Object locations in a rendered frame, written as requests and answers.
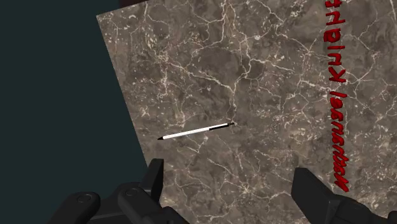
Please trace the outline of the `red raised lettering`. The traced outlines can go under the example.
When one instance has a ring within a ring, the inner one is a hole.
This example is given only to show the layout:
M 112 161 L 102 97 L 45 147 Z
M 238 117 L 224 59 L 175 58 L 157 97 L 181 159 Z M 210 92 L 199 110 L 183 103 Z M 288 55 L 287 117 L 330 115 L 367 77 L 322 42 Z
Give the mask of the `red raised lettering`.
M 326 0 L 324 5 L 327 8 L 333 8 L 332 11 L 326 13 L 326 16 L 329 17 L 329 21 L 326 23 L 327 26 L 333 26 L 338 24 L 345 23 L 345 19 L 340 18 L 340 12 L 337 10 L 342 5 L 342 0 Z M 323 41 L 325 43 L 329 43 L 330 46 L 327 46 L 328 50 L 343 50 L 345 48 L 344 45 L 335 45 L 336 42 L 340 41 L 342 35 L 340 28 L 332 28 L 324 31 L 323 33 Z M 333 52 L 329 53 L 328 57 L 332 58 L 332 61 L 328 63 L 328 71 L 330 73 L 329 80 L 337 83 L 345 83 L 346 79 L 342 76 L 345 74 L 345 69 L 340 71 L 335 70 L 335 66 L 342 65 L 342 56 L 340 53 Z M 347 97 L 347 94 L 338 92 L 336 90 L 330 91 L 330 105 L 331 105 L 331 124 L 333 128 L 331 129 L 331 140 L 333 147 L 333 170 L 334 170 L 334 183 L 344 192 L 349 191 L 349 181 L 344 177 L 345 176 L 345 167 L 347 166 L 346 162 L 349 161 L 349 158 L 345 156 L 345 151 L 343 146 L 345 144 L 344 141 L 344 125 L 342 121 L 344 120 L 344 114 L 339 111 L 343 107 L 343 100 Z

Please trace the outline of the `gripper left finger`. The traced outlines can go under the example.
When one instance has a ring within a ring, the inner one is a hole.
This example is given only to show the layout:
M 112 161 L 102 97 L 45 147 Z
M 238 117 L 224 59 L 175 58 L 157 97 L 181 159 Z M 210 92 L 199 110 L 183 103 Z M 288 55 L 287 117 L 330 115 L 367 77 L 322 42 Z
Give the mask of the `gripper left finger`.
M 95 192 L 70 194 L 47 224 L 189 224 L 160 205 L 163 180 L 164 161 L 154 158 L 141 182 L 121 184 L 106 199 Z

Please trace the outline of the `white and black pen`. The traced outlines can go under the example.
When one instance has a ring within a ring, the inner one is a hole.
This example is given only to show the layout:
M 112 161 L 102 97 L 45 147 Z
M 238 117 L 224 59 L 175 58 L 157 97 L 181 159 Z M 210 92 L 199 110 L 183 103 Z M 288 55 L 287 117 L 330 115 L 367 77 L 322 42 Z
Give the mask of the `white and black pen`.
M 229 126 L 234 125 L 234 124 L 235 124 L 234 122 L 222 123 L 222 124 L 213 125 L 213 126 L 210 126 L 210 127 L 203 127 L 203 128 L 200 128 L 200 129 L 194 129 L 194 130 L 179 132 L 179 133 L 176 133 L 176 134 L 162 136 L 162 137 L 159 137 L 157 140 L 166 140 L 166 139 L 172 139 L 172 138 L 177 138 L 177 137 L 188 136 L 188 135 L 192 135 L 192 134 L 198 134 L 198 133 L 207 132 L 207 131 L 210 131 L 210 130 L 222 129 L 222 128 L 229 127 Z

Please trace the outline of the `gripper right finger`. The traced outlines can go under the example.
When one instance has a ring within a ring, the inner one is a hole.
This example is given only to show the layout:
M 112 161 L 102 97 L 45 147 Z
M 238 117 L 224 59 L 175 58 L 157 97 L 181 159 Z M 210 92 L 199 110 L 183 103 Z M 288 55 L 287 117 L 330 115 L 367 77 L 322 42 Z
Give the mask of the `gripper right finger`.
M 397 211 L 378 216 L 357 200 L 334 194 L 306 168 L 295 169 L 291 196 L 310 224 L 397 224 Z

